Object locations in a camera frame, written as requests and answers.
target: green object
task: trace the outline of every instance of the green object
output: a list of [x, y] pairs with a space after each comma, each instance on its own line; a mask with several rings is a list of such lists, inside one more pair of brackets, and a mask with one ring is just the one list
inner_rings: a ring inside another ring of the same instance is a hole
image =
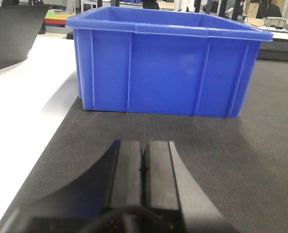
[[49, 10], [46, 14], [46, 18], [55, 18], [55, 11]]

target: gray carpet mat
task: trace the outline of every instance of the gray carpet mat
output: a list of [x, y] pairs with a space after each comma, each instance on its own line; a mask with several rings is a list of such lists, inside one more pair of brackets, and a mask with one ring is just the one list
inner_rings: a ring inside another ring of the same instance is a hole
[[257, 61], [239, 118], [84, 111], [77, 99], [0, 226], [15, 206], [77, 178], [115, 139], [174, 141], [233, 226], [288, 233], [288, 63]]

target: person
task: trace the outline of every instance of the person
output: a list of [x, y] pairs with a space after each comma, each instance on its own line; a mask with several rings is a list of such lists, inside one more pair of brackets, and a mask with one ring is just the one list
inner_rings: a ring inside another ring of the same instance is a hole
[[280, 8], [271, 3], [271, 0], [262, 0], [259, 4], [256, 18], [282, 17]]

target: blue plastic crate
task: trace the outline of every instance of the blue plastic crate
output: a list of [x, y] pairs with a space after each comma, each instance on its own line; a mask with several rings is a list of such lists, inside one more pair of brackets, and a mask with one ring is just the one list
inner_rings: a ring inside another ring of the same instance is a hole
[[193, 13], [102, 7], [68, 17], [83, 108], [237, 117], [272, 33]]

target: red object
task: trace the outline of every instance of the red object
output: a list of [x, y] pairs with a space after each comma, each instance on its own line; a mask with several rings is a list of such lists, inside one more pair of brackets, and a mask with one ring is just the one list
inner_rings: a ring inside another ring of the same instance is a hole
[[65, 25], [65, 18], [45, 18], [45, 23]]

